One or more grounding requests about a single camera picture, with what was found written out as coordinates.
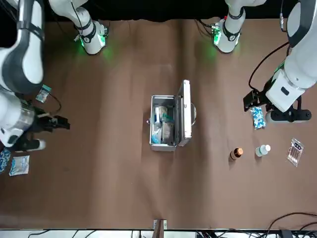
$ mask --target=open aluminum case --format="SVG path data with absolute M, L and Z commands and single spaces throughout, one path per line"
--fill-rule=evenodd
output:
M 155 144 L 152 140 L 155 107 L 165 106 L 175 125 L 173 140 L 169 144 Z M 177 95 L 152 95 L 150 124 L 150 147 L 155 151 L 175 151 L 177 146 L 186 145 L 192 138 L 192 125 L 196 122 L 196 108 L 191 103 L 190 82 L 183 80 Z

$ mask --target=case handle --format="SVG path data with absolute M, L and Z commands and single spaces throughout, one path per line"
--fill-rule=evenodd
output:
M 193 103 L 191 103 L 192 107 L 193 107 L 193 118 L 194 121 L 192 122 L 192 125 L 194 125 L 196 123 L 196 107 Z

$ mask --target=brown medicine bottle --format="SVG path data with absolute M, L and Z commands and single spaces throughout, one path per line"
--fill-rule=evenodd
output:
M 230 158 L 232 160 L 236 160 L 241 157 L 243 154 L 243 149 L 242 148 L 235 148 L 233 151 L 230 153 Z

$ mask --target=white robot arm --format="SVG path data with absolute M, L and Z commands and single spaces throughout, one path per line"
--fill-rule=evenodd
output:
M 36 92 L 42 86 L 44 5 L 42 0 L 9 3 L 18 9 L 17 40 L 11 48 L 0 49 L 0 140 L 15 151 L 40 150 L 45 142 L 29 140 L 27 132 L 69 128 L 62 117 L 39 118 L 43 110 L 16 96 Z
M 262 92 L 253 90 L 244 99 L 244 109 L 266 104 L 266 119 L 275 122 L 309 120 L 311 112 L 301 109 L 301 95 L 317 81 L 317 0 L 301 0 L 287 21 L 292 49 Z M 297 109 L 293 108 L 298 101 Z
M 49 0 L 52 10 L 60 16 L 74 22 L 82 45 L 89 55 L 97 54 L 105 45 L 107 29 L 97 21 L 93 21 L 89 12 L 80 7 L 88 0 Z
M 240 30 L 246 18 L 245 6 L 258 6 L 266 0 L 225 0 L 229 11 L 226 19 L 216 23 L 219 32 L 215 36 L 214 44 L 224 53 L 233 51 L 238 43 Z

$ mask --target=small white bottle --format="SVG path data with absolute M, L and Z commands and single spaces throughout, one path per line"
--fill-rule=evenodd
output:
M 256 155 L 262 157 L 263 155 L 267 155 L 270 150 L 271 147 L 269 145 L 261 145 L 256 149 Z

